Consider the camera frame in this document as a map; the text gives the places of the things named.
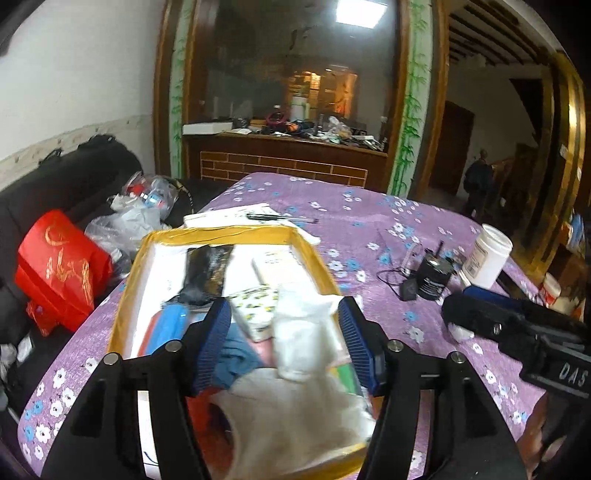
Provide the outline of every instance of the red bag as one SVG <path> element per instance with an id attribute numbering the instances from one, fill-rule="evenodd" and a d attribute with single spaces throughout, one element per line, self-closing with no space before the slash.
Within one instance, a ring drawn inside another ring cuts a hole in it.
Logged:
<path id="1" fill-rule="evenodd" d="M 75 332 L 111 274 L 110 256 L 59 210 L 39 218 L 18 248 L 15 282 L 44 335 L 58 323 Z"/>

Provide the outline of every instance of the brick pattern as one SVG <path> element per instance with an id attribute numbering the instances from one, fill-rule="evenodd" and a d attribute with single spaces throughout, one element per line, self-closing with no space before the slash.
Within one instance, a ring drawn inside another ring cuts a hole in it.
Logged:
<path id="1" fill-rule="evenodd" d="M 283 173 L 293 177 L 329 181 L 365 187 L 368 171 L 328 163 L 256 157 L 223 152 L 201 152 L 201 177 L 216 180 L 240 180 L 249 173 Z"/>

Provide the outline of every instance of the bed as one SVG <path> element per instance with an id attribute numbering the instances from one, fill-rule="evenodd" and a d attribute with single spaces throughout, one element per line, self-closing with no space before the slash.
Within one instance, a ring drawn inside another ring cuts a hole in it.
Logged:
<path id="1" fill-rule="evenodd" d="M 445 357 L 454 350 L 463 352 L 482 377 L 513 437 L 520 437 L 543 393 L 519 379 L 520 364 L 501 355 L 488 340 L 474 338 L 458 344 L 441 319 L 442 300 L 402 302 L 376 277 L 377 272 L 398 265 L 414 243 L 435 249 L 443 240 L 445 253 L 469 253 L 480 232 L 477 223 L 444 209 L 358 187 L 268 173 L 246 176 L 204 210 L 261 202 L 285 215 L 319 219 L 318 224 L 298 225 L 320 237 L 316 248 L 342 294 L 355 297 L 365 316 L 380 323 L 390 338 L 403 340 L 419 353 Z M 536 293 L 513 260 L 507 261 L 504 270 L 527 294 Z M 450 289 L 457 287 L 455 282 Z M 72 337 L 21 417 L 19 442 L 38 475 L 76 396 L 107 353 L 124 288 L 125 283 L 116 288 Z M 426 428 L 419 424 L 410 478 L 419 476 L 424 467 Z"/>

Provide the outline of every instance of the white wall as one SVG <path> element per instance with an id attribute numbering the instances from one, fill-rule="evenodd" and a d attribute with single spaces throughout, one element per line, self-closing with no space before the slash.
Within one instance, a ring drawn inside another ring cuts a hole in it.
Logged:
<path id="1" fill-rule="evenodd" d="M 86 125 L 151 116 L 163 6 L 46 0 L 0 57 L 0 161 Z M 134 125 L 122 141 L 153 171 L 151 121 Z"/>
<path id="2" fill-rule="evenodd" d="M 537 146 L 532 137 L 534 127 L 530 117 L 509 81 L 509 76 L 503 71 L 496 72 L 494 68 L 488 67 L 469 69 L 462 65 L 450 65 L 447 100 L 475 115 L 464 173 L 473 158 L 479 156 L 481 148 L 488 152 L 488 162 L 493 163 L 512 157 L 518 143 Z M 457 195 L 467 198 L 461 184 Z"/>

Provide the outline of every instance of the glass window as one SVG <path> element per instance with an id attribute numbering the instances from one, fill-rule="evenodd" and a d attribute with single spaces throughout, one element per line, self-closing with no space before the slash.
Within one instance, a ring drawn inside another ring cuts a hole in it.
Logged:
<path id="1" fill-rule="evenodd" d="M 337 21 L 337 8 L 354 12 L 351 3 L 367 11 L 364 0 L 219 0 L 206 115 L 264 119 L 281 105 L 290 116 L 299 97 L 306 119 L 334 115 L 378 138 L 391 103 L 394 9 L 378 4 L 373 28 Z M 352 18 L 339 19 L 372 22 Z"/>

